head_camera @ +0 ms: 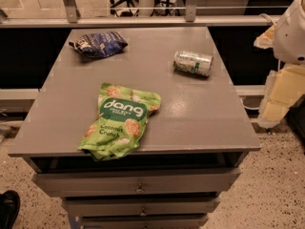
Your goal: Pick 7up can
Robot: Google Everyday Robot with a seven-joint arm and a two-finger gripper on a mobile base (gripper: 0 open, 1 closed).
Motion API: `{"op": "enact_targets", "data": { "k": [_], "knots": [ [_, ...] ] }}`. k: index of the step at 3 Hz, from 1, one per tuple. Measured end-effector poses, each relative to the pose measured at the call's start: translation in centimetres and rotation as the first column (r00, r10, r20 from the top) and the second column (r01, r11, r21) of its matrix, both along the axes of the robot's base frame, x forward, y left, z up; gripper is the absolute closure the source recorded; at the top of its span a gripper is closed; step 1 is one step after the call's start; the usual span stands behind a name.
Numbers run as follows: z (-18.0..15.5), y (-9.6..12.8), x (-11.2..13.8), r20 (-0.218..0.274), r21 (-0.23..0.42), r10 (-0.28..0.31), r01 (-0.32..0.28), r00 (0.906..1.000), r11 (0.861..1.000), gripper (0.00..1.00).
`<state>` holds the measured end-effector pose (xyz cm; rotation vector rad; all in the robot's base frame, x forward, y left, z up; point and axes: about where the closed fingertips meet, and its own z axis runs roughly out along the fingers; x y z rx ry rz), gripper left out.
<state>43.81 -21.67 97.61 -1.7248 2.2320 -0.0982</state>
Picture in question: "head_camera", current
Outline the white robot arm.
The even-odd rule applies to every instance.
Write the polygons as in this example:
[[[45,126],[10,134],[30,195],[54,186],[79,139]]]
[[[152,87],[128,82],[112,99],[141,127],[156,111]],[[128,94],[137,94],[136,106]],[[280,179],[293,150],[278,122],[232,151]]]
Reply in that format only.
[[[305,94],[305,0],[294,0],[254,46],[272,48],[274,57],[284,64],[267,76],[259,106],[258,125],[269,129]]]

